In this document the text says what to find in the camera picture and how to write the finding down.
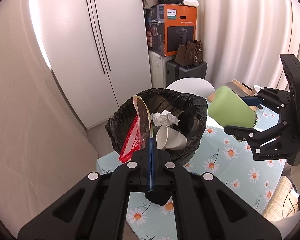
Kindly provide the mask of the brown handbag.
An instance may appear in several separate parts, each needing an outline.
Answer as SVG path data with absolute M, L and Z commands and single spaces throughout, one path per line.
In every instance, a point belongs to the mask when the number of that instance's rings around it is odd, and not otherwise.
M 201 40 L 180 44 L 174 61 L 181 66 L 198 66 L 203 61 L 203 45 Z

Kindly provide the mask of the green sponge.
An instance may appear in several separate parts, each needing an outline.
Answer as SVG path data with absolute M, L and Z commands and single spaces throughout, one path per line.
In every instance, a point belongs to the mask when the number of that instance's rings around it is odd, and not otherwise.
M 257 122 L 256 113 L 230 88 L 219 87 L 207 113 L 222 127 L 237 126 L 254 128 Z

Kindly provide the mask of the orange Philips box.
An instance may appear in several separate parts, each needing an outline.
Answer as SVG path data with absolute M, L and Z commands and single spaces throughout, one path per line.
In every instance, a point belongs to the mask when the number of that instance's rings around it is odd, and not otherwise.
M 173 56 L 179 46 L 193 41 L 197 8 L 179 4 L 157 4 L 145 10 L 148 48 L 161 56 Z

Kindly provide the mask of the white mug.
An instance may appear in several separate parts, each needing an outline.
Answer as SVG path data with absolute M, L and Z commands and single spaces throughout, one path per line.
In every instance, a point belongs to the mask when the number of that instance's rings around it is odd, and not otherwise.
M 252 95 L 258 93 L 261 90 L 261 86 L 259 85 L 253 85 Z

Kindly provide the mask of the kitchen cleaver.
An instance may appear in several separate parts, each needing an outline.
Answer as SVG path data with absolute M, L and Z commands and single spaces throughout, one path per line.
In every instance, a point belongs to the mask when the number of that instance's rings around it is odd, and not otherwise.
M 230 88 L 234 93 L 236 93 L 238 96 L 251 96 L 252 90 L 250 88 L 247 88 L 245 85 L 240 83 L 237 80 L 232 80 L 230 82 L 227 82 L 225 84 L 228 88 Z

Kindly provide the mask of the crumpled white tissue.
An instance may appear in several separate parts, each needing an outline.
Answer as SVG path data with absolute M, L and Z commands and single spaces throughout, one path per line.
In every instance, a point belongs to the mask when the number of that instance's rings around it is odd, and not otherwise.
M 179 119 L 171 112 L 164 110 L 162 113 L 151 114 L 151 120 L 157 127 L 160 126 L 171 126 L 179 124 Z

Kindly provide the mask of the wooden cutting board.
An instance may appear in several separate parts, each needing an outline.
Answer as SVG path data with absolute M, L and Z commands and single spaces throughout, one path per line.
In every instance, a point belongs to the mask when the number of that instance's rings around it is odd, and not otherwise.
M 245 85 L 244 83 L 241 83 L 237 80 L 232 80 L 230 82 L 227 82 L 225 84 L 228 88 L 230 88 L 234 93 L 236 93 L 238 96 L 252 96 L 254 95 L 254 90 Z M 213 102 L 215 98 L 215 94 L 211 94 L 207 97 L 207 101 L 209 103 Z M 252 110 L 256 111 L 257 109 L 262 110 L 263 107 L 261 105 L 258 106 L 249 106 Z

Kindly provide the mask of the red snack wrapper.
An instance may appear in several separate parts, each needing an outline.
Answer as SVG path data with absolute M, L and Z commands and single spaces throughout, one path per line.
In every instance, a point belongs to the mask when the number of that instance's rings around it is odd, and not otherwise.
M 134 95 L 133 106 L 136 110 L 136 117 L 120 153 L 119 161 L 122 163 L 130 161 L 134 152 L 145 148 L 147 137 L 153 138 L 151 115 L 145 102 L 140 96 Z

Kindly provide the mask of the daisy print tablecloth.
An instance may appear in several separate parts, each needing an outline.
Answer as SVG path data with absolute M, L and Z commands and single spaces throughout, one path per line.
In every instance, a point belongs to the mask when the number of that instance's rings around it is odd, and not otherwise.
M 262 213 L 274 194 L 286 161 L 254 161 L 250 146 L 224 133 L 212 118 L 200 146 L 184 167 L 191 173 L 214 174 L 257 212 Z M 177 239 L 172 200 L 153 204 L 143 193 L 131 193 L 126 223 L 139 239 Z

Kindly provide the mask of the black suitcase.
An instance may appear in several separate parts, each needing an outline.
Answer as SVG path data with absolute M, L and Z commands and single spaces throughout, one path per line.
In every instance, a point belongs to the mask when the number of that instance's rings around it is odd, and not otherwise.
M 204 79 L 206 77 L 207 63 L 202 61 L 198 66 L 181 66 L 174 60 L 166 62 L 166 87 L 174 81 L 187 77 L 197 77 Z

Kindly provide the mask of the black trash bag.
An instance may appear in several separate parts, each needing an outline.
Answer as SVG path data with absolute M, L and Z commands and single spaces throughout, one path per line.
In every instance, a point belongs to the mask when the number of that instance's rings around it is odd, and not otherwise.
M 187 139 L 183 149 L 168 150 L 172 161 L 180 165 L 186 164 L 199 148 L 206 129 L 207 101 L 201 96 L 163 88 L 144 90 L 137 96 L 142 98 L 150 113 L 154 132 L 157 132 L 160 126 L 166 125 Z M 136 116 L 137 111 L 133 99 L 130 98 L 106 123 L 105 129 L 117 153 L 123 150 L 126 137 L 132 130 Z

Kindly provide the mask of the white case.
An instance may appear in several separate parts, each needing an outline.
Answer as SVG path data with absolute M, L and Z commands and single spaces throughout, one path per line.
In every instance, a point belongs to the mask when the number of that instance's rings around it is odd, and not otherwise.
M 191 6 L 191 7 L 198 7 L 199 2 L 198 2 L 198 0 L 183 0 L 183 5 Z

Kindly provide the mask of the black cloth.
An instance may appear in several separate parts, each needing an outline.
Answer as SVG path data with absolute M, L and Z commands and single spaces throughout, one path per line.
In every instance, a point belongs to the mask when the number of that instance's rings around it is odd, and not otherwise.
M 172 194 L 170 192 L 149 191 L 145 193 L 147 200 L 160 206 L 164 206 L 170 200 L 171 196 Z

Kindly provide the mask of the white paper cup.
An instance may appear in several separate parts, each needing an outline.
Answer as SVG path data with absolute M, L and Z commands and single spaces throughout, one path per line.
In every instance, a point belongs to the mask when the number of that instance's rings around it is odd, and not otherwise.
M 157 148 L 160 150 L 183 150 L 187 138 L 180 132 L 163 125 L 156 134 Z

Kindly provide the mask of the white curtain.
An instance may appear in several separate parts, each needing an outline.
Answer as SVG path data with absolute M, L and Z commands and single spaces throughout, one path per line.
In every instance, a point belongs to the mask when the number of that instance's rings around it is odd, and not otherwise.
M 206 79 L 287 89 L 281 54 L 300 61 L 298 0 L 198 0 L 196 39 L 203 43 Z

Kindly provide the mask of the white radiator cabinet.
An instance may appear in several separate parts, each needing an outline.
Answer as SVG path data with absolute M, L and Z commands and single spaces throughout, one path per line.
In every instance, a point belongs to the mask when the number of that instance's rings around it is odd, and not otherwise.
M 166 87 L 166 62 L 171 59 L 170 56 L 161 56 L 158 53 L 149 50 L 149 64 L 151 70 L 151 81 L 153 88 Z

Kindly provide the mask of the white chair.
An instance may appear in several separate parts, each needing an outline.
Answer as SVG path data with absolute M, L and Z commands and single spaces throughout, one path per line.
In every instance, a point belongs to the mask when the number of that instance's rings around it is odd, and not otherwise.
M 215 92 L 215 88 L 209 81 L 197 77 L 186 77 L 171 83 L 167 89 L 181 93 L 194 94 L 207 98 Z

